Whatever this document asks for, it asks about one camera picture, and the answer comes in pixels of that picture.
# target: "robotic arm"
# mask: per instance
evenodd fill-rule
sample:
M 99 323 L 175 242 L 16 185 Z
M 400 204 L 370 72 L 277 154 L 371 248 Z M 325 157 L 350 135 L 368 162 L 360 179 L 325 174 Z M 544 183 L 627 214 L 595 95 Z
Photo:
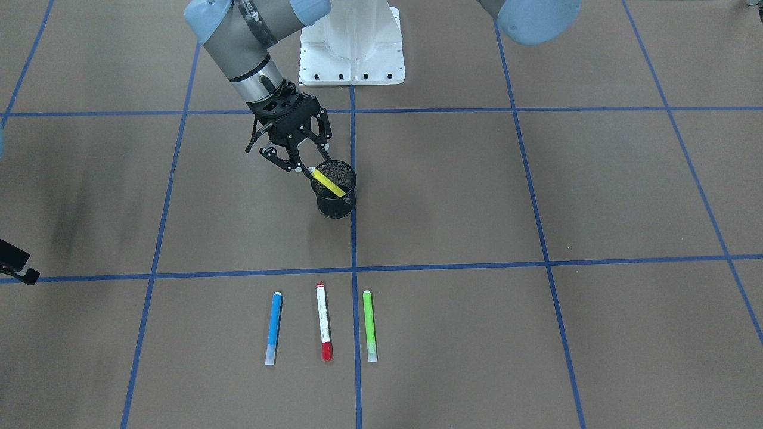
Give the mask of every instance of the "robotic arm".
M 328 115 L 315 96 L 284 79 L 267 49 L 330 10 L 329 0 L 193 0 L 184 13 L 199 43 L 254 114 L 246 152 L 267 133 L 270 141 L 260 154 L 284 171 L 303 172 L 308 178 L 298 146 L 311 140 L 326 161 L 331 159 L 326 151 Z M 311 130 L 312 118 L 317 133 Z M 285 148 L 288 159 L 278 158 L 275 147 Z
M 563 32 L 577 17 L 581 0 L 478 2 L 513 40 L 535 45 Z M 260 154 L 284 171 L 303 172 L 308 178 L 298 146 L 311 140 L 321 156 L 330 160 L 328 115 L 313 95 L 284 79 L 267 49 L 315 24 L 330 10 L 330 0 L 192 0 L 184 13 L 199 43 L 254 114 L 246 152 L 268 134 L 269 143 Z M 318 124 L 316 131 L 311 130 L 312 118 Z M 284 148 L 288 159 L 279 158 L 276 147 Z

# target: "blue marker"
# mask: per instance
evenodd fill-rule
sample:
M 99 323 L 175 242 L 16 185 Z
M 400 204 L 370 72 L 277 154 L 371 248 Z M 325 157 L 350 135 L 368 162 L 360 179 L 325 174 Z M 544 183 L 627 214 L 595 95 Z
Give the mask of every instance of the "blue marker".
M 278 345 L 278 323 L 281 320 L 281 292 L 273 294 L 273 306 L 270 309 L 270 331 L 268 332 L 268 350 L 265 352 L 265 364 L 275 365 L 275 346 Z

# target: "yellow marker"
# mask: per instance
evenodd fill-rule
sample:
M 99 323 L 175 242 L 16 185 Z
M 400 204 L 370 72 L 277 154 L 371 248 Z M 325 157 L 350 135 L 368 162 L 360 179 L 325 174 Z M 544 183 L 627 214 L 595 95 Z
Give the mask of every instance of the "yellow marker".
M 344 192 L 339 186 L 336 185 L 336 183 L 331 182 L 331 180 L 324 176 L 323 173 L 321 173 L 317 168 L 310 167 L 307 169 L 307 171 L 310 172 L 313 177 L 320 182 L 323 186 L 326 186 L 331 192 L 334 193 L 337 197 L 343 197 L 347 194 L 347 192 Z

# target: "light blue joint cover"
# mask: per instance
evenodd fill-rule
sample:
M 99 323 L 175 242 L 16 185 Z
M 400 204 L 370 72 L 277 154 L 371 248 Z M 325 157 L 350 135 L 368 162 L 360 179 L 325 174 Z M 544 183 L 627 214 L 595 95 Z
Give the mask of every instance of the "light blue joint cover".
M 183 17 L 200 44 L 212 37 L 232 4 L 233 0 L 192 0 L 185 6 Z
M 310 27 L 331 12 L 330 0 L 289 0 L 294 15 L 305 27 Z
M 522 45 L 539 45 L 563 33 L 578 16 L 581 0 L 506 0 L 498 26 Z

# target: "green marker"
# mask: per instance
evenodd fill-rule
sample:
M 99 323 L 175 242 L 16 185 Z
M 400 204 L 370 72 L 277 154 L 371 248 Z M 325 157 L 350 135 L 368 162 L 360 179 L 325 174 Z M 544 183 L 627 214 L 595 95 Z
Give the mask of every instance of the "green marker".
M 374 329 L 374 303 L 371 291 L 363 291 L 363 314 L 365 315 L 365 344 L 369 348 L 369 363 L 376 362 L 376 329 Z

